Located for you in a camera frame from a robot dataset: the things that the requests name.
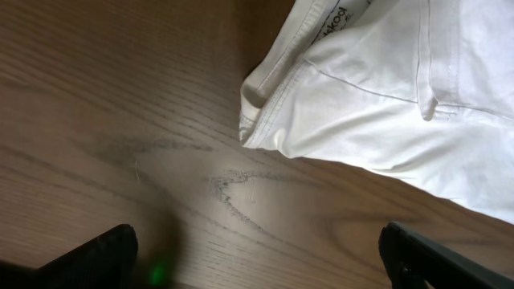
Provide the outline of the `white printed t-shirt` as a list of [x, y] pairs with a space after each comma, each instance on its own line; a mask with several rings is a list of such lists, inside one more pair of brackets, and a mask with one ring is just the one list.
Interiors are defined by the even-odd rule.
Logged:
[[512, 222], [513, 4], [297, 1], [243, 82], [239, 139]]

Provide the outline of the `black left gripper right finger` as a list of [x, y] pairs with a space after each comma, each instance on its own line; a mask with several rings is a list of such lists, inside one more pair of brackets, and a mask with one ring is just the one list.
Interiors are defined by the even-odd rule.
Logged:
[[378, 247], [393, 289], [513, 289], [512, 279], [399, 222], [382, 228]]

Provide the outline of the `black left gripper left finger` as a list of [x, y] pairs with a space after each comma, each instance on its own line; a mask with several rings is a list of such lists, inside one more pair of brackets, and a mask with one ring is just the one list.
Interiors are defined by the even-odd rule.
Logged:
[[36, 269], [1, 262], [1, 289], [127, 288], [137, 252], [135, 230], [121, 224]]

